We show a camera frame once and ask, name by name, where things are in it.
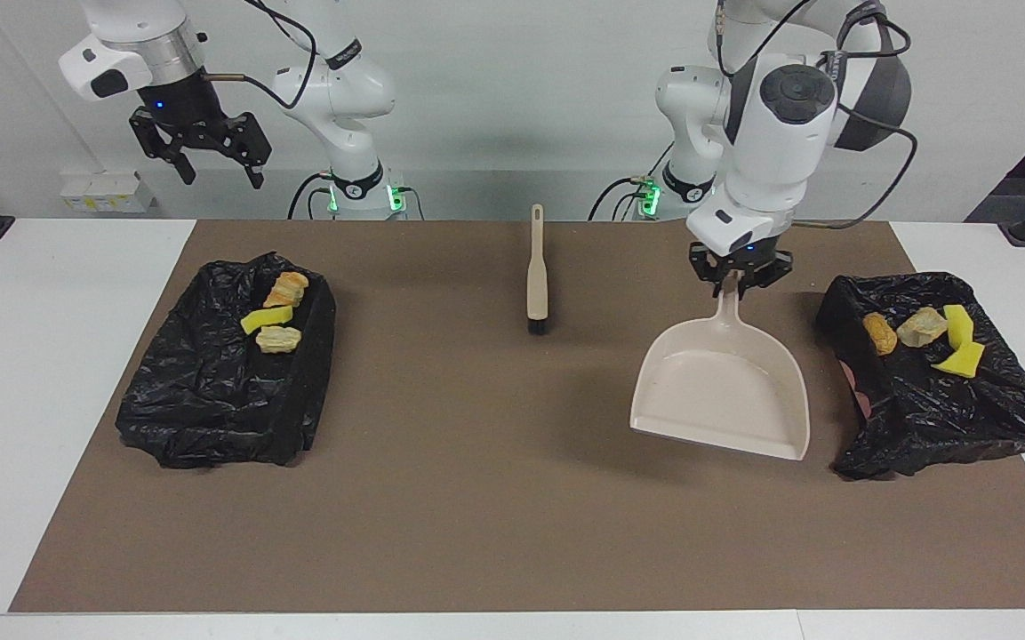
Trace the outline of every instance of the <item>beige dustpan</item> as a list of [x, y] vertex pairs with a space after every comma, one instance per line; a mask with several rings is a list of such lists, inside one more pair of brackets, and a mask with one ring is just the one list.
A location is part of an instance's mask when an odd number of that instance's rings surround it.
[[737, 316], [735, 273], [716, 315], [674, 325], [651, 345], [630, 429], [801, 461], [809, 440], [805, 376], [785, 345]]

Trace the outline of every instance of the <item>brown mat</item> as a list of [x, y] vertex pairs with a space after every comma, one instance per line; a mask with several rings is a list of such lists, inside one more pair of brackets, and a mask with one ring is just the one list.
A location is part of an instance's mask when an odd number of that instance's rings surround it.
[[[827, 468], [856, 417], [813, 316], [837, 273], [911, 271], [886, 224], [789, 232], [796, 271], [742, 307], [805, 371], [804, 463], [626, 428], [647, 346], [713, 311], [688, 240], [549, 224], [540, 338], [525, 224], [197, 224], [11, 610], [1025, 608], [1020, 457]], [[160, 470], [113, 427], [131, 369], [202, 264], [268, 250], [338, 299], [316, 449]]]

